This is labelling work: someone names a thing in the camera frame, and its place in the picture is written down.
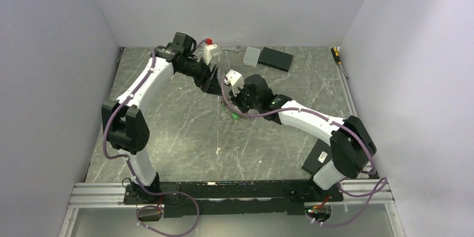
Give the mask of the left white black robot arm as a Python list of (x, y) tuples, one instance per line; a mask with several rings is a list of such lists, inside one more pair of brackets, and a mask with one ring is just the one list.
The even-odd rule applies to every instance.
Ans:
[[(150, 130), (145, 115), (150, 101), (176, 73), (191, 77), (203, 93), (221, 95), (214, 63), (221, 52), (211, 39), (197, 42), (178, 32), (166, 46), (152, 49), (146, 67), (122, 95), (102, 104), (104, 155), (107, 159), (125, 159), (131, 181), (140, 186), (138, 195), (144, 202), (154, 203), (161, 194), (159, 174), (146, 151)], [(118, 151), (116, 156), (109, 155), (107, 144)]]

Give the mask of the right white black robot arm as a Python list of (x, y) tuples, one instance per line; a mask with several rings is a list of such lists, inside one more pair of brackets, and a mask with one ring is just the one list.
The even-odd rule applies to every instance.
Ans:
[(275, 94), (259, 74), (247, 78), (236, 71), (229, 71), (222, 79), (223, 86), (231, 88), (224, 96), (225, 103), (234, 113), (250, 117), (250, 110), (280, 125), (302, 130), (315, 136), (329, 147), (321, 167), (312, 175), (308, 185), (309, 196), (323, 200), (330, 188), (345, 178), (357, 178), (367, 164), (369, 175), (375, 174), (373, 157), (376, 147), (363, 122), (356, 116), (334, 117), (303, 106), (289, 96)]

